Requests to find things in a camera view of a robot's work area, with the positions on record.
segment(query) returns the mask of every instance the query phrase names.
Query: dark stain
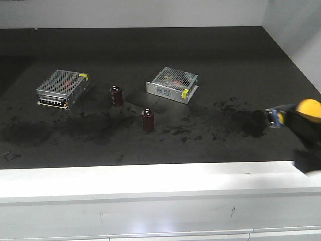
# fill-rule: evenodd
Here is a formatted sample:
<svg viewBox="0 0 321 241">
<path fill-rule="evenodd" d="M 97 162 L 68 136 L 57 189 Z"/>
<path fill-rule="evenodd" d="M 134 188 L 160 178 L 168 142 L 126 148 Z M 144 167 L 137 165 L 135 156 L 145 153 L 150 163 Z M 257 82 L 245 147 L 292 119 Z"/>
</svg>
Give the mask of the dark stain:
<svg viewBox="0 0 321 241">
<path fill-rule="evenodd" d="M 232 116 L 234 127 L 239 128 L 246 135 L 252 137 L 263 136 L 264 130 L 267 127 L 266 115 L 260 110 L 254 112 L 238 111 Z"/>
<path fill-rule="evenodd" d="M 176 135 L 181 134 L 181 133 L 189 133 L 190 132 L 190 130 L 184 129 L 183 127 L 173 127 L 172 129 L 175 130 L 172 133 L 173 136 L 176 136 Z"/>
<path fill-rule="evenodd" d="M 115 128 L 116 123 L 108 114 L 70 117 L 55 125 L 56 131 L 63 136 L 76 137 L 84 142 L 93 141 L 98 145 L 107 144 Z"/>
<path fill-rule="evenodd" d="M 56 113 L 57 113 L 57 110 L 53 111 L 53 112 L 51 113 L 51 115 L 56 115 Z"/>
<path fill-rule="evenodd" d="M 57 138 L 54 139 L 53 144 L 54 144 L 54 145 L 58 145 L 58 140 L 57 140 Z"/>
<path fill-rule="evenodd" d="M 121 116 L 120 118 L 116 118 L 114 121 L 114 127 L 116 129 L 121 129 L 121 128 L 130 128 L 136 121 L 136 117 L 134 116 L 129 116 L 129 117 L 123 117 Z"/>
<path fill-rule="evenodd" d="M 18 157 L 21 157 L 21 155 L 20 154 L 13 154 L 12 157 L 10 158 L 10 160 L 13 160 Z"/>
<path fill-rule="evenodd" d="M 168 133 L 168 132 L 170 132 L 171 130 L 168 130 L 168 129 L 164 129 L 164 130 L 162 130 L 162 134 L 166 134 L 166 133 Z"/>
<path fill-rule="evenodd" d="M 197 136 L 197 137 L 194 138 L 195 141 L 196 141 L 196 140 L 201 140 L 201 139 L 203 139 L 203 137 L 202 137 L 201 135 L 199 135 L 199 136 Z"/>
<path fill-rule="evenodd" d="M 182 142 L 182 143 L 185 143 L 186 141 L 187 141 L 187 137 L 186 137 L 186 136 L 184 136 L 184 137 L 181 138 L 181 142 Z"/>
<path fill-rule="evenodd" d="M 16 122 L 0 130 L 0 138 L 17 146 L 40 146 L 51 136 L 52 126 L 46 122 Z"/>
<path fill-rule="evenodd" d="M 232 105 L 227 105 L 224 108 L 221 108 L 223 115 L 232 115 L 236 111 L 236 109 L 231 107 Z"/>
<path fill-rule="evenodd" d="M 8 155 L 9 153 L 10 153 L 10 151 L 1 154 L 7 162 L 9 161 L 9 159 L 7 158 L 7 155 Z"/>
<path fill-rule="evenodd" d="M 118 165 L 121 164 L 123 159 L 124 159 L 124 157 L 125 157 L 125 155 L 121 154 L 120 157 L 115 160 L 116 164 L 118 164 Z"/>
</svg>

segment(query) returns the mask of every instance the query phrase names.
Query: blue component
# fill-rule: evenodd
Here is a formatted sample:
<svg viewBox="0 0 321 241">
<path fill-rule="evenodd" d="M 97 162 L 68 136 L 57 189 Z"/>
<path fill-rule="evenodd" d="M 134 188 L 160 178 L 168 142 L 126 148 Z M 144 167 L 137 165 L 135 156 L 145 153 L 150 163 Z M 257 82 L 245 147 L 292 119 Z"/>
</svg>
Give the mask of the blue component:
<svg viewBox="0 0 321 241">
<path fill-rule="evenodd" d="M 272 111 L 272 115 L 273 115 L 273 119 L 274 119 L 274 127 L 281 127 L 283 124 L 280 122 L 280 119 L 279 119 L 279 115 L 278 115 L 278 111 L 276 109 L 274 109 Z"/>
</svg>

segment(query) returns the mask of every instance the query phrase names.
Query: yellow robot part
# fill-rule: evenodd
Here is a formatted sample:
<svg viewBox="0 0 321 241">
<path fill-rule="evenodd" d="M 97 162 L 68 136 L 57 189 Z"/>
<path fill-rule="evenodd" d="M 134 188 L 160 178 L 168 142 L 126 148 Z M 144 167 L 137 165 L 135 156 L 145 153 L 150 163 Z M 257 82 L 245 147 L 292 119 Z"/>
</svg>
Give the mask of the yellow robot part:
<svg viewBox="0 0 321 241">
<path fill-rule="evenodd" d="M 279 117 L 280 123 L 281 123 L 281 124 L 284 124 L 284 116 L 283 116 L 281 113 L 278 113 L 277 115 L 278 115 L 278 117 Z"/>
<path fill-rule="evenodd" d="M 314 99 L 305 99 L 297 107 L 297 112 L 321 119 L 321 103 Z"/>
</svg>

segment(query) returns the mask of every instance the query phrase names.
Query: gray wall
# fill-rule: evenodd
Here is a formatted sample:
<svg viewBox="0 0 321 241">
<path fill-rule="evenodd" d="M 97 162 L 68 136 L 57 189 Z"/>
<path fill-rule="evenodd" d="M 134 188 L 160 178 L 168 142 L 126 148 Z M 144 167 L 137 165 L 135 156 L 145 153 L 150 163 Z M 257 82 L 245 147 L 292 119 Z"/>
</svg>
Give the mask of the gray wall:
<svg viewBox="0 0 321 241">
<path fill-rule="evenodd" d="M 262 25 L 321 91 L 321 1 L 269 0 Z"/>
<path fill-rule="evenodd" d="M 260 26 L 267 0 L 0 1 L 0 28 Z"/>
</svg>

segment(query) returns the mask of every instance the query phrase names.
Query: metal mesh cover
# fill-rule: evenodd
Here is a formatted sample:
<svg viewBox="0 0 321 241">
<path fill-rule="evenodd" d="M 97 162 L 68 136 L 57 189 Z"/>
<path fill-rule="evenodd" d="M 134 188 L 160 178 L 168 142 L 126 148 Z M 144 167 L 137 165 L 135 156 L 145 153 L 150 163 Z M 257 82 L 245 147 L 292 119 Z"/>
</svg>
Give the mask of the metal mesh cover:
<svg viewBox="0 0 321 241">
<path fill-rule="evenodd" d="M 197 75 L 165 67 L 154 79 L 153 83 L 178 91 L 190 89 Z"/>
<path fill-rule="evenodd" d="M 42 85 L 39 86 L 38 90 L 51 91 L 60 94 L 69 94 L 84 78 L 79 76 L 80 73 L 56 70 Z"/>
</svg>

